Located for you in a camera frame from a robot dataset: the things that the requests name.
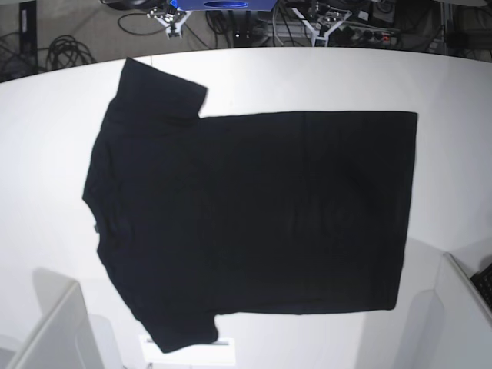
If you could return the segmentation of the black T-shirt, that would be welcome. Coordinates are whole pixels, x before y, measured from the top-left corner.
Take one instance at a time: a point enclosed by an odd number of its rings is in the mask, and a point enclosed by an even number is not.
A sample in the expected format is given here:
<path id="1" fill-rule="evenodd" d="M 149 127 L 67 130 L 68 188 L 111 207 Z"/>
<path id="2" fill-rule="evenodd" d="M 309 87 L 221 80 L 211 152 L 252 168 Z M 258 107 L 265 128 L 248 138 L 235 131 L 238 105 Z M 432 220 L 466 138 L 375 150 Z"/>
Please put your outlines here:
<path id="1" fill-rule="evenodd" d="M 396 306 L 417 115 L 200 118 L 204 86 L 128 59 L 83 200 L 108 276 L 164 353 L 234 313 Z"/>

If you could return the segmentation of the blue box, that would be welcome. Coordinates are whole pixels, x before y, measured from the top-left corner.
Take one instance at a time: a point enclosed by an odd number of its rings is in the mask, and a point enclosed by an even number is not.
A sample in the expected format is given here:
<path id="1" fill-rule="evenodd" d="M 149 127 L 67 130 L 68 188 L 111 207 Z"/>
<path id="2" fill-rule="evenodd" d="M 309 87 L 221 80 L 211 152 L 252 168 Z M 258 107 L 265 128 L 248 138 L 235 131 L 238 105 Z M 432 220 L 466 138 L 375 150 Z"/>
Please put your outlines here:
<path id="1" fill-rule="evenodd" d="M 269 12 L 277 0 L 176 0 L 170 1 L 179 10 L 212 11 L 212 10 L 246 10 Z"/>

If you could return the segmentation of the black keyboard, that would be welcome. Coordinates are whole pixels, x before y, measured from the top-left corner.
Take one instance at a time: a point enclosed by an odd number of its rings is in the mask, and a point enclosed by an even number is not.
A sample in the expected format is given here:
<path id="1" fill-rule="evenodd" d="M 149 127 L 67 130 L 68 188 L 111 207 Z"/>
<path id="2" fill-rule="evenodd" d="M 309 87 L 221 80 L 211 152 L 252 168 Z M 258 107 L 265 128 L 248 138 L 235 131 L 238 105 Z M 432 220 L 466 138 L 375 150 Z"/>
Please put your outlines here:
<path id="1" fill-rule="evenodd" d="M 471 278 L 475 288 L 480 293 L 489 308 L 492 307 L 492 265 L 490 264 L 482 272 L 476 273 Z"/>

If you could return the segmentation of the white partition panel right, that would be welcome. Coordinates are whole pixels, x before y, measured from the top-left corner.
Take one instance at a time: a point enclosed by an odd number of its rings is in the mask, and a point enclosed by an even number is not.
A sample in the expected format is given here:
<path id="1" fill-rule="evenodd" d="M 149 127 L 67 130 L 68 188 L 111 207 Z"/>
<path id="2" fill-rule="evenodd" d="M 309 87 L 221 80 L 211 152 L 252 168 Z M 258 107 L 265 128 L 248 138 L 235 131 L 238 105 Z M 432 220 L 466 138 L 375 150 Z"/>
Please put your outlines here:
<path id="1" fill-rule="evenodd" d="M 400 368 L 491 367 L 491 311 L 451 254 L 412 301 L 400 359 Z"/>

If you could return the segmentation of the white partition panel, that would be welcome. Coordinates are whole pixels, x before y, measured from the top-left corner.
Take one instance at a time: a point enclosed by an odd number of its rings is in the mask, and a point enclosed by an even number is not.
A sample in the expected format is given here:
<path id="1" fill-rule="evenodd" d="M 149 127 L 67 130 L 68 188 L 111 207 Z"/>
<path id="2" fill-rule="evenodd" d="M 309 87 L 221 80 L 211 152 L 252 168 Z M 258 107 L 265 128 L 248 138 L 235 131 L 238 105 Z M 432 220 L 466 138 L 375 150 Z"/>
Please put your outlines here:
<path id="1" fill-rule="evenodd" d="M 491 367 L 491 311 L 451 254 L 412 301 L 400 359 L 400 368 Z"/>
<path id="2" fill-rule="evenodd" d="M 42 317 L 7 368 L 103 368 L 79 281 L 38 268 L 32 280 Z"/>

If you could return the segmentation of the white partition panel left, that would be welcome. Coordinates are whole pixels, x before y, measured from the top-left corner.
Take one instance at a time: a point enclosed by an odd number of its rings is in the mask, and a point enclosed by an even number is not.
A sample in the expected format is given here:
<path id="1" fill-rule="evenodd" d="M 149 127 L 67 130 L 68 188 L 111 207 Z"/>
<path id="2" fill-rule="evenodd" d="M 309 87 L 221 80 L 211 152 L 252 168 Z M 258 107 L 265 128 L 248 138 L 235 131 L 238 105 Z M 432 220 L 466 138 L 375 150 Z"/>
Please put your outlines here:
<path id="1" fill-rule="evenodd" d="M 103 368 L 79 281 L 38 268 L 32 280 L 42 317 L 7 368 Z"/>

